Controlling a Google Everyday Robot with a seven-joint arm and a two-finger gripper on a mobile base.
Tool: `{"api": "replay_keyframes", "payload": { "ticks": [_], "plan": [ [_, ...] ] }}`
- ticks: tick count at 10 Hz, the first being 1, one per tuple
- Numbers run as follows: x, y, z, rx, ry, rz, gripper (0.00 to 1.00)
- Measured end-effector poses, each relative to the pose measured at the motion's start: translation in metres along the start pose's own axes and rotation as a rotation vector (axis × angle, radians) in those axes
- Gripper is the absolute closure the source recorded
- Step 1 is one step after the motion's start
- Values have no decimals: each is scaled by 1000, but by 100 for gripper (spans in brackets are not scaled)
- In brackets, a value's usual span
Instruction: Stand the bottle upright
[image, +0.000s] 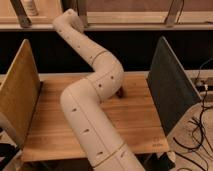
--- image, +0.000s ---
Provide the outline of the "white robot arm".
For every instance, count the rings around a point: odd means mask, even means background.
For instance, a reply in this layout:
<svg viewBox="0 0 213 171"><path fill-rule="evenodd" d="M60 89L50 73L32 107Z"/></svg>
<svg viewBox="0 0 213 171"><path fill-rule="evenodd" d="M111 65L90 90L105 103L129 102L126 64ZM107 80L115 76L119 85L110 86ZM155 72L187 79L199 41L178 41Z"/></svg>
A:
<svg viewBox="0 0 213 171"><path fill-rule="evenodd" d="M53 27L93 68L91 74L63 90L60 104L94 171L145 171L100 107L122 86L121 63L84 34L74 10L68 9L54 19Z"/></svg>

